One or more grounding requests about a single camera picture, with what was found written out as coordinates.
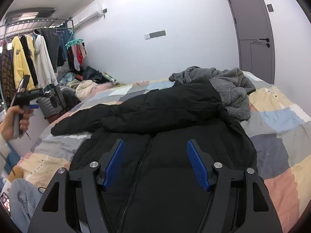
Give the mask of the person left hand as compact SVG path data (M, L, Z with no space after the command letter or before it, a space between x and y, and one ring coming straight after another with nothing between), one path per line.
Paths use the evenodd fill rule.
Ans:
M14 130L18 129L21 130L23 133L28 130L30 125L30 116L33 113L33 109L28 109L24 112L19 106L10 107L6 115L1 122L1 135L3 136L6 142L9 142L14 137ZM15 117L19 117L22 115L22 119L19 121L19 128L17 128L17 124L15 124Z

